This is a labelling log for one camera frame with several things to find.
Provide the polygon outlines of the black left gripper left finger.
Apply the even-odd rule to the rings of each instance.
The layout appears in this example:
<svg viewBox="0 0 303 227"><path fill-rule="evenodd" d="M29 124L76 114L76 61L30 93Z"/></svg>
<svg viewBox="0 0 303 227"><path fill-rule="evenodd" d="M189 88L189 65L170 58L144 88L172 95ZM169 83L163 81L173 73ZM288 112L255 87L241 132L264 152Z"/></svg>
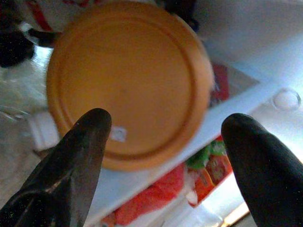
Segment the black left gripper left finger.
<svg viewBox="0 0 303 227"><path fill-rule="evenodd" d="M0 227L83 227L110 130L104 109L78 119L0 209Z"/></svg>

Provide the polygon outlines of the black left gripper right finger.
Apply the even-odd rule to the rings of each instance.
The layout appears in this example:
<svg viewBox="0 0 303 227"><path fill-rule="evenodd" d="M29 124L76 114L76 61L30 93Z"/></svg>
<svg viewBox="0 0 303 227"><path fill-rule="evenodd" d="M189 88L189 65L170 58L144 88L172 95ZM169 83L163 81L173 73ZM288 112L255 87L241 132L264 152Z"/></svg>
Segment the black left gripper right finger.
<svg viewBox="0 0 303 227"><path fill-rule="evenodd" d="M228 116L221 135L258 227L303 227L303 163L254 118Z"/></svg>

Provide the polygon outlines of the round container with orange lid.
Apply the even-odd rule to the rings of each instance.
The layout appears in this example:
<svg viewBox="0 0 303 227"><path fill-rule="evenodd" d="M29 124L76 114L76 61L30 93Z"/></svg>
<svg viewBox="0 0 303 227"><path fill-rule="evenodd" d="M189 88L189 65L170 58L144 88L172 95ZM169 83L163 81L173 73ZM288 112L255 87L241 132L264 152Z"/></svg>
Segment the round container with orange lid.
<svg viewBox="0 0 303 227"><path fill-rule="evenodd" d="M93 7L56 40L47 101L61 135L93 108L112 129L103 166L135 171L175 157L208 109L214 74L207 52L180 18L152 4Z"/></svg>

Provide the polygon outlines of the white fridge shelf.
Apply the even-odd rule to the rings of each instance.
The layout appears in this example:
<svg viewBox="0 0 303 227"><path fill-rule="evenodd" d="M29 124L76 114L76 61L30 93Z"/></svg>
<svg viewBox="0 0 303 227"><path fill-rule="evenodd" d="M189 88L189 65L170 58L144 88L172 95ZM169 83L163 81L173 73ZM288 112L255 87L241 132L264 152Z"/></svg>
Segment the white fridge shelf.
<svg viewBox="0 0 303 227"><path fill-rule="evenodd" d="M137 172L102 169L86 225L116 209L208 143L220 133L222 122L230 114L248 114L282 88L303 87L303 33L267 47L253 48L253 53L244 51L243 55L234 54L231 46L223 48L213 41L206 42L206 49L213 60L256 79L257 84L208 110L193 139L160 167Z"/></svg>

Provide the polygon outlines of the green and red food packet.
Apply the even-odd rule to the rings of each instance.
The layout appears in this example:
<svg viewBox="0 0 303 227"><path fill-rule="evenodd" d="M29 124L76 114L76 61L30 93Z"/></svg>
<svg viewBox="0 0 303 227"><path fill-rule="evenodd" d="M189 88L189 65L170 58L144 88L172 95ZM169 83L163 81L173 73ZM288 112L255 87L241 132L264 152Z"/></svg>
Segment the green and red food packet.
<svg viewBox="0 0 303 227"><path fill-rule="evenodd" d="M222 136L190 157L186 166L192 187L186 198L197 207L232 172Z"/></svg>

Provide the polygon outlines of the small red packet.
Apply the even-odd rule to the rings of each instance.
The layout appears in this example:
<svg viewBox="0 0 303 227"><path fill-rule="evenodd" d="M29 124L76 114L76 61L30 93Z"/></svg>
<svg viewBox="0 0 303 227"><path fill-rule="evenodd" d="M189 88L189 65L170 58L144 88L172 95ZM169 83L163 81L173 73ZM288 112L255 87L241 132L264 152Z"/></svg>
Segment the small red packet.
<svg viewBox="0 0 303 227"><path fill-rule="evenodd" d="M228 68L221 64L212 64L214 71L214 88L211 92L210 107L229 99Z"/></svg>

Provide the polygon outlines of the black round object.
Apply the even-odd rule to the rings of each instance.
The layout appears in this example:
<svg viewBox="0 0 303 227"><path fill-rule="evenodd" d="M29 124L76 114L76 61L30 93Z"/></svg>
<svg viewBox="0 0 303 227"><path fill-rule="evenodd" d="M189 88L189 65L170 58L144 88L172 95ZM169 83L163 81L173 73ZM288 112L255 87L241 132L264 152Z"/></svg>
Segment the black round object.
<svg viewBox="0 0 303 227"><path fill-rule="evenodd" d="M0 33L0 67L8 68L34 56L34 44L20 31Z"/></svg>

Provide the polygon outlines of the white carton with red stripe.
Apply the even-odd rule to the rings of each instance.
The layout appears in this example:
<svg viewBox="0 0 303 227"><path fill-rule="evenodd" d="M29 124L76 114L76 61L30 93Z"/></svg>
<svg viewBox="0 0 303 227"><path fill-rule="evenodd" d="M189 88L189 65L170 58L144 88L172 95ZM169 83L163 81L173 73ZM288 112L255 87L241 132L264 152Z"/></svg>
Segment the white carton with red stripe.
<svg viewBox="0 0 303 227"><path fill-rule="evenodd" d="M60 32L54 31L46 21L37 0L24 0L24 2L31 12L35 23L40 28L39 30L31 25L31 28L25 32L26 38L38 46L53 48L53 44Z"/></svg>

